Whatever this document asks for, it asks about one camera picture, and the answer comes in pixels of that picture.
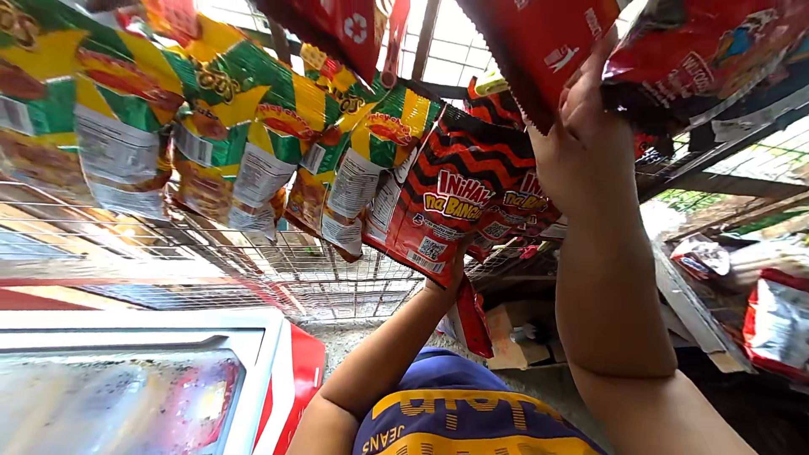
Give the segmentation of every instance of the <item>metal grid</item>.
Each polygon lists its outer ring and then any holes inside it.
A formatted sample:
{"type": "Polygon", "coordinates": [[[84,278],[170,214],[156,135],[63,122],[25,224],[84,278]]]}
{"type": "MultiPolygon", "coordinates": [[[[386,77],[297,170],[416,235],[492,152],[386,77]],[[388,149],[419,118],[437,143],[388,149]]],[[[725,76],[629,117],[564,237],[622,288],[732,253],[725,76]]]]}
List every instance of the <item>metal grid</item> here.
{"type": "MultiPolygon", "coordinates": [[[[125,283],[119,283],[117,274],[104,283],[80,279],[70,285],[151,309],[272,305],[303,320],[388,317],[424,281],[419,273],[366,246],[362,258],[349,264],[303,232],[281,231],[272,245],[262,235],[196,215],[171,213],[171,218],[137,219],[71,204],[15,181],[0,181],[0,266],[7,275],[19,260],[41,262],[43,267],[57,268],[53,275],[58,280],[65,273],[60,265],[71,270],[98,265],[103,271],[110,263],[126,270],[130,264],[142,268],[144,263],[165,266],[165,261],[172,261],[176,277],[169,274],[150,281],[139,278],[142,270],[131,270],[134,278],[125,283]],[[200,270],[216,270],[200,277],[212,283],[187,280],[188,273],[181,273],[202,265],[206,268],[200,270]]],[[[485,264],[469,262],[470,277],[491,274],[515,255],[518,249],[505,248],[485,264]]],[[[88,272],[87,278],[97,279],[98,274],[88,272]]]]}

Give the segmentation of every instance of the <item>snack package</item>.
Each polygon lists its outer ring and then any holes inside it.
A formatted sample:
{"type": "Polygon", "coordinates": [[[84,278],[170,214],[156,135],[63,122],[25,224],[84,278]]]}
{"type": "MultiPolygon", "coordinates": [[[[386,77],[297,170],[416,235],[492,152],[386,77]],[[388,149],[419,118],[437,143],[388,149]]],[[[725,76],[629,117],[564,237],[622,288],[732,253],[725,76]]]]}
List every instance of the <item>snack package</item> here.
{"type": "Polygon", "coordinates": [[[95,205],[74,128],[76,48],[87,35],[56,0],[0,0],[0,171],[95,205]]]}
{"type": "Polygon", "coordinates": [[[809,279],[763,269],[748,302],[742,333],[750,361],[809,382],[809,279]]]}
{"type": "Polygon", "coordinates": [[[467,254],[483,262],[495,245],[514,236],[515,229],[530,223],[533,229],[544,230],[561,216],[561,212],[544,196],[534,169],[504,193],[493,198],[478,223],[467,254]]]}
{"type": "Polygon", "coordinates": [[[496,195],[535,166],[525,133],[447,106],[412,166],[382,184],[363,239],[447,286],[459,242],[480,229],[496,195]]]}
{"type": "Polygon", "coordinates": [[[392,2],[383,0],[257,0],[259,11],[344,62],[368,83],[374,78],[392,2]]]}
{"type": "Polygon", "coordinates": [[[464,110],[482,121],[500,126],[509,126],[516,130],[524,130],[523,114],[520,113],[514,97],[509,91],[498,91],[488,96],[480,96],[475,92],[477,77],[472,77],[466,88],[464,110]]]}
{"type": "Polygon", "coordinates": [[[90,191],[106,209],[165,219],[168,126],[184,102],[176,73],[184,55],[146,38],[146,29],[121,28],[115,11],[59,6],[57,14],[89,31],[76,50],[74,113],[90,191]]]}
{"type": "Polygon", "coordinates": [[[553,125],[565,82],[619,12],[613,0],[458,4],[483,33],[511,93],[542,134],[553,125]]]}
{"type": "Polygon", "coordinates": [[[196,77],[184,80],[189,109],[175,133],[176,198],[274,239],[282,188],[311,141],[339,117],[338,103],[239,30],[199,21],[202,38],[186,48],[196,77]]]}
{"type": "Polygon", "coordinates": [[[381,174],[415,155],[442,106],[397,85],[378,104],[366,103],[343,116],[337,132],[327,132],[304,156],[290,192],[289,218],[337,246],[346,261],[359,258],[359,215],[381,174]]]}
{"type": "Polygon", "coordinates": [[[648,134],[691,129],[772,73],[807,17],[802,0],[650,2],[604,68],[604,104],[648,134]]]}

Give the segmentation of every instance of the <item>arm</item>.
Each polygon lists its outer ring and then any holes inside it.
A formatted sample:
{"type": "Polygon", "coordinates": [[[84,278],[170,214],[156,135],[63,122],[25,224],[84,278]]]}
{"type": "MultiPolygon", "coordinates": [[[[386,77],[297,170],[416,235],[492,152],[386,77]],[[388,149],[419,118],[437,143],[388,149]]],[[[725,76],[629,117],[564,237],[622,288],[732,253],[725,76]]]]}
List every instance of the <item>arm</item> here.
{"type": "Polygon", "coordinates": [[[562,93],[548,136],[529,129],[537,176],[568,217],[557,326],[578,391],[624,455],[755,455],[676,370],[643,230],[629,126],[604,111],[599,43],[562,93]]]}
{"type": "Polygon", "coordinates": [[[465,248],[459,251],[455,286],[443,290],[427,280],[424,289],[337,367],[303,413],[290,455],[351,453],[365,414],[399,384],[435,326],[455,303],[465,248]]]}

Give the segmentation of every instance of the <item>t-shirt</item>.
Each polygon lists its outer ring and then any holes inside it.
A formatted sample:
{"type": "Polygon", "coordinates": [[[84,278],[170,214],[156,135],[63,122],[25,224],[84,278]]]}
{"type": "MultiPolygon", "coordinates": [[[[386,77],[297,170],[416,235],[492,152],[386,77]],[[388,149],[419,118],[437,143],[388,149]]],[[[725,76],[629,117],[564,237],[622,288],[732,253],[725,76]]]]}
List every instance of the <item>t-shirt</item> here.
{"type": "Polygon", "coordinates": [[[488,369],[425,348],[397,391],[366,415],[353,455],[598,455],[545,403],[511,392],[488,369]]]}

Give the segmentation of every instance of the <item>recycle symbol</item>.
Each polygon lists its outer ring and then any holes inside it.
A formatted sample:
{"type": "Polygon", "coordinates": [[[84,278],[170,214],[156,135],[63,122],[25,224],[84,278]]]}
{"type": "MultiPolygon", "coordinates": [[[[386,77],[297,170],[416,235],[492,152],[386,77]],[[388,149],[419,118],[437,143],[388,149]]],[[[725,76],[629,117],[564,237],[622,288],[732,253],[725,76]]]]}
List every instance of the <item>recycle symbol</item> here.
{"type": "Polygon", "coordinates": [[[349,38],[354,38],[354,42],[360,45],[365,42],[365,39],[368,37],[368,23],[359,13],[354,13],[351,17],[345,18],[343,32],[345,32],[349,38]],[[354,33],[355,23],[359,25],[359,33],[354,33]]]}

